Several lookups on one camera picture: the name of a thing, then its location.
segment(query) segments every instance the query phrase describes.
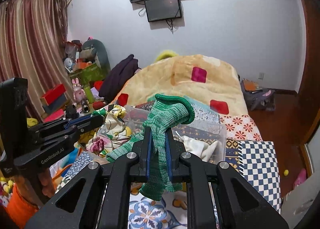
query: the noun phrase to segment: yellow quilt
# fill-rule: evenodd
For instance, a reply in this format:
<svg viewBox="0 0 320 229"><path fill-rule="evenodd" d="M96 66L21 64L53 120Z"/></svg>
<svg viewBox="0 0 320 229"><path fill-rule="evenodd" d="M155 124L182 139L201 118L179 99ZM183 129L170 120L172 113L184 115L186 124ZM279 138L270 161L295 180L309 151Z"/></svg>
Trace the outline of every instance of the yellow quilt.
<svg viewBox="0 0 320 229"><path fill-rule="evenodd" d="M202 76L197 79L199 69ZM127 104L132 106L160 93L189 96L206 105L211 100L224 101L228 115L248 114L235 68L203 55L176 56L145 67L128 80L121 93L129 95Z"/></svg>

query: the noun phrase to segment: green sock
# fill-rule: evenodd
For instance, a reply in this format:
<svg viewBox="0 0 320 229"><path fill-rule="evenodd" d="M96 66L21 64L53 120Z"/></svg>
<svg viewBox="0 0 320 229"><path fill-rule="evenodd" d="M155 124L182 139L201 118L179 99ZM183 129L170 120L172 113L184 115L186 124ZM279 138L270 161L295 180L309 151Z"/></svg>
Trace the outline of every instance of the green sock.
<svg viewBox="0 0 320 229"><path fill-rule="evenodd" d="M178 124L189 124L195 118L195 113L190 103L178 96L165 96L156 94L156 101L143 123L140 133L131 138L130 141L121 145L106 155L110 162L132 150L136 141L143 139L146 127L151 127L153 151L150 163L150 176L148 183L144 183L140 189L141 194L156 201L161 200L164 189L175 192L182 189L180 183L169 181L167 173L167 161L165 154L165 131Z"/></svg>

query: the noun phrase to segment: black metal bracket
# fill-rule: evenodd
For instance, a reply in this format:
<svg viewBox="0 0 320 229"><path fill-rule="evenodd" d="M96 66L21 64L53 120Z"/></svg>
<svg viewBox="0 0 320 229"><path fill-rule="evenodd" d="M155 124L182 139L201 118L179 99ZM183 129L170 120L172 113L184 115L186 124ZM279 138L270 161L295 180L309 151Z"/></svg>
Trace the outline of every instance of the black metal bracket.
<svg viewBox="0 0 320 229"><path fill-rule="evenodd" d="M4 152L0 169L5 177L22 175L38 196L42 206L49 198L42 194L38 178L52 164L68 155L80 135L100 127L101 115L86 115L76 119L58 119L27 127L25 104L28 81L12 78L0 83L0 131Z"/></svg>
<svg viewBox="0 0 320 229"><path fill-rule="evenodd" d="M134 143L132 152L114 163L89 163L45 204L27 223L26 229L98 228L126 229L130 185L146 182L152 153L152 133ZM166 132L169 179L187 183L188 228L216 228L212 196L221 229L286 229L286 221L227 162L203 162L186 152Z"/></svg>

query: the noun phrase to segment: green bottle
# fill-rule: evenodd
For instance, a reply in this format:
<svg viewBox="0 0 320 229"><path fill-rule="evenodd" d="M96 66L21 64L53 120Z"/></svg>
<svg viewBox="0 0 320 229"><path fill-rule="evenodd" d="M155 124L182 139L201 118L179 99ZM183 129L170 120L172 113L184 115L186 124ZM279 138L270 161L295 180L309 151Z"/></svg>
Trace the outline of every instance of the green bottle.
<svg viewBox="0 0 320 229"><path fill-rule="evenodd" d="M94 102L94 97L93 97L93 94L91 92L91 89L90 89L90 86L89 85L85 85L83 87L83 90L85 92L85 95L87 97L87 99L89 100L89 103L93 103Z"/></svg>

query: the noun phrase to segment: wooden floor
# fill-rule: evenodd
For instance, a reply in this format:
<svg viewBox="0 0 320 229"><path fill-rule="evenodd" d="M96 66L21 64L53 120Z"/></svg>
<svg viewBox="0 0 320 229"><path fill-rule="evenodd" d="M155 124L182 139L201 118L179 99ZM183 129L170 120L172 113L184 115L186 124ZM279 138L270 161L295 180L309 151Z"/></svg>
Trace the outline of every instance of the wooden floor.
<svg viewBox="0 0 320 229"><path fill-rule="evenodd" d="M302 168L304 161L298 147L306 132L307 124L300 118L297 97L294 95L275 95L276 110L249 111L249 115L257 124L262 139L273 141L280 172L281 196L292 190L293 183Z"/></svg>

